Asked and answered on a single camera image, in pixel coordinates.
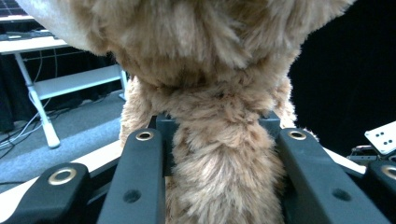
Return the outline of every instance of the fluffy dog fur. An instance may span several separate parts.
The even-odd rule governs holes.
[[[283,222],[278,193],[284,170],[258,118],[274,110],[284,126],[293,126],[290,65],[308,34],[353,1],[20,3],[71,45],[111,51],[133,76],[122,145],[152,115],[177,120],[168,223],[243,224]],[[62,20],[51,16],[58,12]]]

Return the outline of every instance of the dark background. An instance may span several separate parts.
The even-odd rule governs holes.
[[[37,26],[35,22],[0,24],[0,33],[30,31]],[[353,147],[368,144],[365,131],[396,120],[395,41],[394,0],[358,0],[346,15],[309,36],[290,69],[297,124],[317,134],[323,146],[344,156]],[[57,49],[56,53],[69,51],[73,49]],[[42,53],[53,55],[53,50]],[[59,56],[58,76],[112,63],[111,57],[90,53]],[[39,60],[26,65],[35,78]],[[54,77],[55,70],[54,58],[44,59],[38,80]],[[46,109],[77,106],[84,99],[95,100],[119,89],[117,81],[54,97]],[[0,132],[11,130],[13,121],[29,120],[34,114],[14,57],[0,56]]]
[[[290,69],[298,125],[342,155],[396,120],[396,1],[358,0],[314,32]]]

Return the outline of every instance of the gray carpet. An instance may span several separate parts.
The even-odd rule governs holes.
[[[5,184],[6,182],[27,181],[51,166],[72,161],[118,140],[120,113],[124,104],[119,97],[120,93],[121,91],[115,91],[103,100],[84,102],[78,108],[52,119],[61,140],[61,145],[57,148],[47,146],[42,128],[22,142],[15,141],[18,144],[0,159],[0,193],[16,186]],[[0,157],[7,152],[7,147],[9,146],[0,147]]]

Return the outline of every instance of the table leg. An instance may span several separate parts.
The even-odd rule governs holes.
[[[121,81],[121,85],[122,85],[122,89],[123,89],[123,93],[120,94],[120,98],[125,100],[125,90],[127,87],[127,79],[126,79],[126,72],[123,69],[121,69],[121,71],[120,71],[120,81]]]
[[[44,107],[41,104],[41,101],[37,95],[37,92],[35,91],[35,85],[32,82],[32,79],[30,79],[29,73],[27,72],[27,69],[23,63],[21,54],[15,53],[15,59],[17,60],[17,63],[21,69],[23,78],[26,81],[26,87],[29,91],[30,96],[32,97],[33,104],[35,105],[35,108],[37,109],[38,114],[40,115],[41,124],[43,125],[44,134],[46,135],[46,138],[47,138],[47,144],[49,147],[58,147],[61,144],[61,142],[60,142],[58,136],[56,135],[55,130],[53,129],[50,119],[47,117],[46,111],[44,110]]]

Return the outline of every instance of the white table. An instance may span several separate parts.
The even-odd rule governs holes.
[[[72,162],[84,164],[87,166],[88,171],[92,172],[118,158],[121,155],[122,150],[123,148],[120,147],[120,141],[116,141]],[[38,177],[33,178],[13,189],[0,193],[0,223],[5,222],[12,216],[23,195],[37,179]]]
[[[0,54],[14,54],[21,73],[26,82],[26,87],[33,100],[33,104],[41,118],[44,133],[49,147],[57,147],[60,140],[47,117],[41,100],[79,91],[92,86],[97,86],[114,80],[120,80],[122,88],[126,87],[126,74],[119,65],[94,69],[66,77],[56,77],[43,81],[33,82],[26,70],[21,54],[24,52],[38,51],[43,49],[59,49],[69,47],[62,39],[54,39],[52,36],[39,37],[27,40],[0,41]]]
[[[35,18],[32,16],[25,15],[11,15],[7,17],[1,17],[0,23],[11,23],[11,22],[24,22],[24,21],[34,21]]]

